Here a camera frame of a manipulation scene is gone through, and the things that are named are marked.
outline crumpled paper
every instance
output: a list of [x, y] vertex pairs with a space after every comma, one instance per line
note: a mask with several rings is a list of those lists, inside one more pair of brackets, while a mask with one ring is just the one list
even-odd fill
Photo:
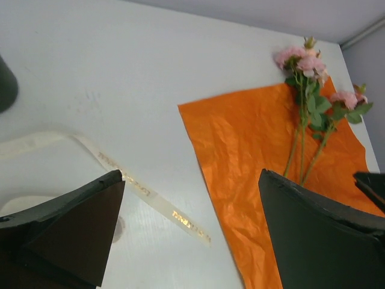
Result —
[[[328, 80], [321, 94], [335, 92]], [[247, 289], [282, 288], [260, 200], [263, 168], [283, 173], [298, 108], [286, 84], [233, 92], [179, 106], [226, 240]], [[319, 141], [306, 131], [305, 168]], [[288, 178], [299, 182], [300, 141]], [[383, 213], [354, 184], [367, 171], [365, 148], [346, 120], [329, 139], [306, 188], [368, 213]]]

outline white surface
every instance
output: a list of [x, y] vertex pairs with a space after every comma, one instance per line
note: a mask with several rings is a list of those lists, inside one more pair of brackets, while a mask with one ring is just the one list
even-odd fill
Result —
[[[0, 38], [20, 83], [0, 114], [0, 141], [82, 132], [212, 235], [205, 248], [127, 191], [103, 289], [242, 288], [177, 104], [282, 82], [272, 53], [302, 38], [107, 0], [2, 0]], [[336, 87], [352, 89], [338, 45], [319, 48]], [[354, 132], [378, 170], [365, 126]], [[2, 161], [0, 172], [2, 203], [57, 196], [104, 173], [71, 141]]]
[[126, 0], [341, 43], [385, 15], [384, 0]]
[[365, 123], [368, 125], [378, 166], [385, 172], [385, 27], [344, 51], [343, 56], [352, 82], [365, 82], [366, 95], [374, 102], [372, 110], [365, 115]]

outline black plastic piece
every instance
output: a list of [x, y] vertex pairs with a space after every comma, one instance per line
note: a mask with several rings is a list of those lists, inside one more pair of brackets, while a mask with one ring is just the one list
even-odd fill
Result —
[[357, 172], [356, 186], [385, 213], [385, 174]]
[[267, 170], [259, 190], [284, 289], [385, 288], [384, 218]]
[[0, 113], [13, 105], [18, 94], [17, 79], [0, 56]]
[[0, 288], [102, 285], [125, 182], [116, 170], [0, 220]]

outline ribbon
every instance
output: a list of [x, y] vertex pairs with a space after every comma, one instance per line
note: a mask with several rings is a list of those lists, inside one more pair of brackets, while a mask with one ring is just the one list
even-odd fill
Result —
[[59, 131], [43, 131], [35, 132], [14, 140], [5, 141], [0, 143], [0, 160], [34, 151], [64, 138], [71, 138], [82, 144], [106, 171], [120, 170], [123, 179], [126, 181], [126, 185], [128, 184], [140, 199], [178, 227], [182, 228], [190, 236], [195, 237], [208, 247], [211, 245], [209, 234], [201, 226], [191, 220], [185, 213], [181, 212], [181, 210], [164, 199], [156, 191], [150, 189], [146, 184], [134, 178], [127, 170], [123, 169], [83, 135], [66, 134]]

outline artificial flower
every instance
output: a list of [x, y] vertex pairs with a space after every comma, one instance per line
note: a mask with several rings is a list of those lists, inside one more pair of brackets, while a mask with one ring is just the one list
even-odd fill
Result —
[[320, 53], [319, 51], [316, 51], [314, 48], [311, 48], [311, 49], [306, 49], [306, 54], [317, 57], [317, 55], [319, 55]]
[[354, 84], [353, 86], [354, 86], [354, 91], [356, 92], [356, 98], [358, 102], [367, 104], [368, 98], [364, 95], [366, 91], [366, 84], [363, 84], [362, 86], [357, 86]]
[[310, 38], [305, 38], [305, 44], [304, 44], [304, 47], [306, 49], [313, 49], [313, 47], [316, 45], [317, 43], [317, 40], [315, 40], [315, 38], [313, 36], [311, 36]]
[[358, 103], [357, 96], [354, 92], [345, 92], [345, 91], [336, 92], [330, 97], [330, 101], [331, 102], [341, 101], [345, 104], [345, 106], [349, 110], [353, 110]]
[[303, 71], [306, 77], [319, 78], [326, 69], [325, 64], [316, 56], [307, 55], [297, 63], [297, 69]]
[[318, 82], [321, 85], [321, 87], [324, 86], [326, 80], [328, 79], [329, 79], [329, 74], [327, 73], [327, 69], [324, 69], [318, 78]]
[[283, 69], [287, 64], [288, 60], [291, 59], [292, 57], [302, 58], [302, 57], [305, 57], [306, 55], [307, 55], [306, 50], [303, 47], [291, 46], [279, 52], [276, 56], [275, 61], [278, 64], [278, 66], [281, 69]]

